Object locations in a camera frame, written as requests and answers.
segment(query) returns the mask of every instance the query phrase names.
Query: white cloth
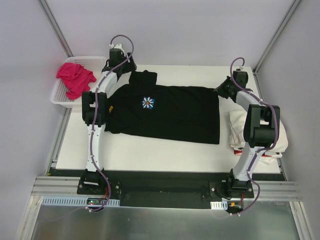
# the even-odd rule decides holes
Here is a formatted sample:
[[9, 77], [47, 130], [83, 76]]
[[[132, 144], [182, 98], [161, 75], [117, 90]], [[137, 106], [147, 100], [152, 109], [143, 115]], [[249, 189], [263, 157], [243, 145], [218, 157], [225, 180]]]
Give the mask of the white cloth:
[[[229, 126], [230, 126], [230, 146], [237, 151], [241, 151], [245, 147], [244, 139], [244, 127], [247, 118], [247, 112], [245, 110], [229, 111]], [[266, 164], [270, 164], [273, 160], [282, 157], [282, 153], [288, 147], [288, 139], [284, 125], [280, 121], [279, 126], [279, 139], [276, 146], [272, 151], [266, 151], [265, 155], [271, 157], [261, 157], [260, 160]]]

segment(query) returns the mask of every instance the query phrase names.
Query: black t-shirt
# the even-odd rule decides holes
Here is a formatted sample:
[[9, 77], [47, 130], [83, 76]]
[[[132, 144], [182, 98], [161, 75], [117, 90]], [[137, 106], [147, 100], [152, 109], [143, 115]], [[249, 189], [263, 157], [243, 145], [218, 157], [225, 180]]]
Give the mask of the black t-shirt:
[[199, 86], [156, 85], [157, 73], [131, 73], [109, 99], [105, 131], [113, 134], [219, 144], [218, 94]]

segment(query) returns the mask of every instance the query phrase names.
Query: white table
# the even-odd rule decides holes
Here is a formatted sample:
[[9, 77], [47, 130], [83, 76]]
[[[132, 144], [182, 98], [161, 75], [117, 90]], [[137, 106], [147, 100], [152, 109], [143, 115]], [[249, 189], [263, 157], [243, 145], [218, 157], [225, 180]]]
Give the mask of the white table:
[[[138, 65], [137, 71], [156, 72], [157, 84], [165, 86], [218, 87], [229, 73], [228, 66]], [[258, 94], [250, 67], [247, 88]], [[128, 83], [130, 73], [124, 74], [111, 91]], [[219, 97], [220, 144], [203, 144], [157, 139], [105, 132], [101, 149], [105, 170], [174, 171], [174, 172], [229, 172], [239, 160], [229, 146], [228, 112], [241, 107], [231, 99]], [[72, 110], [56, 168], [83, 170], [86, 167], [88, 133], [80, 108]], [[267, 165], [259, 162], [255, 173], [280, 173], [277, 161]]]

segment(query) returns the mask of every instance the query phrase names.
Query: wall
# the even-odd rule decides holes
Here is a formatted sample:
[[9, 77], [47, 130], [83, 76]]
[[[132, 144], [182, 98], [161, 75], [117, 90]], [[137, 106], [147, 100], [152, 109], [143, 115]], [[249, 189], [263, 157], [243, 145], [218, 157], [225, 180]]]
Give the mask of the wall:
[[0, 54], [0, 239], [11, 240], [62, 117], [50, 94], [66, 56], [36, 0], [1, 1]]
[[283, 163], [297, 181], [315, 239], [320, 239], [320, 1], [304, 0], [258, 72], [265, 100], [281, 108], [289, 147]]
[[[141, 65], [257, 64], [292, 0], [48, 0], [75, 56], [108, 56], [117, 34]], [[126, 50], [131, 46], [125, 40]]]

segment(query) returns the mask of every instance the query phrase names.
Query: red cloth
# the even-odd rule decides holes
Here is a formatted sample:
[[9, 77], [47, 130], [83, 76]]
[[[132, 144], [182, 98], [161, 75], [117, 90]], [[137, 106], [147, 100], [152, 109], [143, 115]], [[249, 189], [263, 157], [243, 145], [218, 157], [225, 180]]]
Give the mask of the red cloth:
[[92, 71], [86, 70], [80, 64], [71, 62], [66, 62], [60, 67], [56, 78], [60, 78], [69, 89], [66, 96], [70, 100], [81, 97], [85, 91], [90, 91], [88, 83], [94, 83], [97, 80]]

